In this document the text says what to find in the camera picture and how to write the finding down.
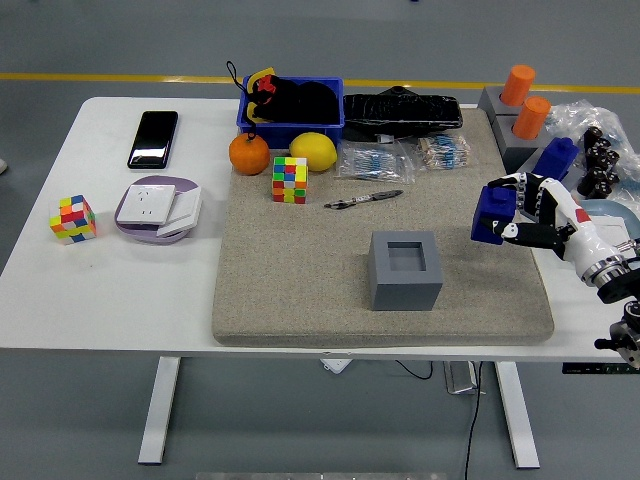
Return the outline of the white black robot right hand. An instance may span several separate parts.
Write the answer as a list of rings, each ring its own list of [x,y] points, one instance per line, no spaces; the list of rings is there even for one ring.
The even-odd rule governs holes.
[[[588,284],[594,274],[623,257],[619,250],[601,239],[589,214],[574,200],[562,183],[533,173],[505,175],[487,184],[516,193],[516,209],[531,217],[529,222],[483,218],[481,224],[508,243],[549,249],[574,265],[577,276]]]

